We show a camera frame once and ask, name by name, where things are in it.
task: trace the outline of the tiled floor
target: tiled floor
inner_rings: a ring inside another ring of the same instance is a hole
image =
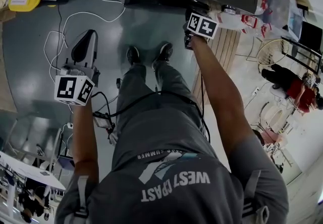
[[[63,17],[61,30],[66,18],[75,12],[93,12],[111,20],[115,18],[123,7],[121,4],[107,3],[100,0],[70,0],[60,6]],[[98,55],[95,65],[101,72],[99,87],[108,99],[118,94],[116,79],[122,77],[129,64],[126,61],[128,45],[136,45],[148,66],[147,84],[154,89],[155,77],[150,68],[151,61],[156,55],[156,48],[163,41],[172,42],[174,54],[171,65],[178,69],[185,77],[189,86],[193,85],[196,60],[192,51],[184,49],[185,10],[156,10],[126,9],[123,16],[113,22],[105,23],[91,15],[73,16],[66,26],[67,43],[88,29],[98,32]],[[47,144],[52,149],[53,135],[46,133],[47,128],[58,128],[69,121],[70,111],[66,105],[54,101],[54,85],[48,74],[48,63],[43,54],[43,46],[48,32],[57,30],[59,26],[58,9],[46,6],[34,9],[29,13],[18,13],[16,18],[4,25],[4,57],[10,88],[15,100],[18,116],[0,112],[0,137],[5,138],[15,117],[31,120],[20,122],[15,131],[12,143],[15,146],[25,144],[28,130],[34,122],[34,117],[45,120],[37,122],[36,132],[29,133],[28,146],[25,149],[33,150],[36,142]],[[58,36],[52,34],[46,46],[46,52],[51,59],[57,50]],[[59,59],[59,65],[64,62],[64,56]],[[100,108],[103,98],[93,100],[93,109]],[[116,103],[111,104],[111,111],[116,110]],[[100,176],[104,177],[110,171],[113,148],[107,140],[104,129],[96,128],[96,138],[99,149]]]

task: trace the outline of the plastic bag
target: plastic bag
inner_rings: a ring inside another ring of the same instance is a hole
[[[255,15],[261,15],[265,12],[265,10],[268,9],[268,3],[267,0],[258,0],[257,1],[257,8],[255,11]]]
[[[255,28],[258,24],[258,18],[250,15],[232,15],[228,13],[213,13],[211,18],[219,22],[219,27],[231,29],[231,30],[242,30],[247,26]]]
[[[270,23],[264,23],[261,20],[259,20],[259,23],[255,28],[248,27],[245,29],[242,29],[241,32],[244,34],[249,34],[254,37],[258,37],[260,39],[268,39],[271,32],[272,32],[272,26]]]

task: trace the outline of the person sitting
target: person sitting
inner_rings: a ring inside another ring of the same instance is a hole
[[[39,165],[44,162],[44,160],[36,158],[33,166],[39,167]],[[49,195],[46,195],[46,187],[47,185],[45,184],[27,178],[22,193],[18,195],[18,202],[24,208],[20,214],[26,223],[31,223],[34,213],[36,213],[37,217],[40,217],[43,215],[44,209],[49,208]]]
[[[263,69],[261,75],[268,81],[274,83],[275,88],[281,87],[288,96],[294,99],[294,105],[304,113],[309,113],[310,108],[323,109],[323,97],[315,91],[306,87],[303,81],[292,71],[274,64],[273,71]]]

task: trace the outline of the wooden panel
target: wooden panel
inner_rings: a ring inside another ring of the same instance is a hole
[[[218,29],[214,40],[208,44],[227,73],[232,66],[239,40],[240,32],[228,29]],[[195,95],[200,106],[202,105],[202,96],[204,97],[204,104],[210,104],[205,85],[203,85],[203,93],[204,94],[202,95],[201,72],[198,68],[196,71],[195,85],[193,85],[193,94]]]
[[[230,58],[231,57],[234,58],[234,56],[236,54],[236,50],[233,50],[233,46],[234,46],[234,43],[236,41],[237,34],[238,34],[237,31],[233,31],[232,35],[231,35],[230,44],[229,44],[229,47],[228,47],[228,53],[227,53],[226,59],[225,59],[224,64],[223,64],[223,69],[225,71],[227,71],[227,69],[228,69]]]
[[[216,36],[213,39],[213,43],[211,46],[211,50],[213,51],[214,54],[217,53],[218,45],[219,45],[219,40],[221,36],[221,28],[219,28],[216,32]]]
[[[218,44],[218,48],[217,48],[217,52],[216,52],[216,58],[218,59],[218,61],[220,61],[221,59],[221,55],[223,52],[223,47],[224,47],[224,42],[226,41],[226,37],[227,37],[227,32],[228,30],[225,28],[221,29],[221,36],[220,36],[220,40],[219,40],[219,44]]]
[[[231,36],[232,36],[232,30],[228,30],[227,31],[227,36],[226,36],[226,40],[224,42],[224,46],[223,46],[223,50],[222,50],[222,54],[221,54],[221,58],[220,58],[220,65],[223,67],[224,65],[224,61],[226,60],[226,56],[228,54],[228,48],[229,48],[229,44],[230,44],[230,40],[231,40]]]
[[[230,73],[232,63],[233,63],[233,60],[234,60],[234,56],[236,55],[236,51],[237,51],[238,44],[239,44],[239,41],[240,41],[240,35],[241,35],[241,33],[237,32],[237,36],[236,36],[236,39],[235,39],[234,45],[233,45],[233,51],[234,52],[231,54],[229,65],[228,65],[228,68],[226,70],[227,73]]]

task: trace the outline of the white cube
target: white cube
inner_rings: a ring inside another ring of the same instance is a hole
[[[86,105],[93,88],[87,76],[56,75],[54,99],[68,105]]]

